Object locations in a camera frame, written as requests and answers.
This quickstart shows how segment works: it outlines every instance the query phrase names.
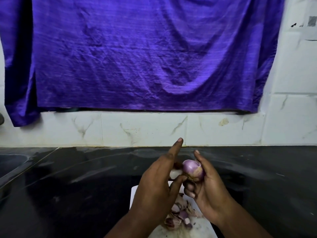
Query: left hand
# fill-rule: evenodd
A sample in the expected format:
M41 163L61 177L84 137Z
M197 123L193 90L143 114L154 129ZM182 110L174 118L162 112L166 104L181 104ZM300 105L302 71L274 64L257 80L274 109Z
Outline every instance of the left hand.
M129 214L141 219L142 224L152 230L165 220L175 203L182 182L187 179L180 175L168 186L170 172L182 144L183 139L179 138L167 154L159 157L145 171L135 193Z

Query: fingernail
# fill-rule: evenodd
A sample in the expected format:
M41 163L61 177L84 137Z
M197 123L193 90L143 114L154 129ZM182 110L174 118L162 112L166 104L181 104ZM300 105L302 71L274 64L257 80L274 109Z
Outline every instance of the fingernail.
M195 198L195 196L196 196L196 195L195 195L195 193L193 193L193 192L189 192L189 197L191 197L191 198L193 198L193 199L194 199L194 198Z

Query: forearm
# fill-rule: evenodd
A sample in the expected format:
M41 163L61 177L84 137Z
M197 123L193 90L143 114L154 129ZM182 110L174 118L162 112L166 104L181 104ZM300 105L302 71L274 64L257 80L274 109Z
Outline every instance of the forearm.
M104 238L148 238L153 229L140 217L127 213Z
M272 236L237 202L230 204L219 224L225 238L272 238Z

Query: purple cloth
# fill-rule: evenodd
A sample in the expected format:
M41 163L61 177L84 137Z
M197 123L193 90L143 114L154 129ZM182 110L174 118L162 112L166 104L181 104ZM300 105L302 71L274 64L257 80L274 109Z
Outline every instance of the purple cloth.
M40 107L257 112L284 0L32 0L32 5L29 66ZM18 106L9 113L12 120L15 112Z

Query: onion skin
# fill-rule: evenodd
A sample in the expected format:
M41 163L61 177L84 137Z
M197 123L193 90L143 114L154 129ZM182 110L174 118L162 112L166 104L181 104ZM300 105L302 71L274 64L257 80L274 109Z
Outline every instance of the onion skin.
M204 179L205 171L200 162L195 160L185 160L183 162L183 172L194 182L199 182Z

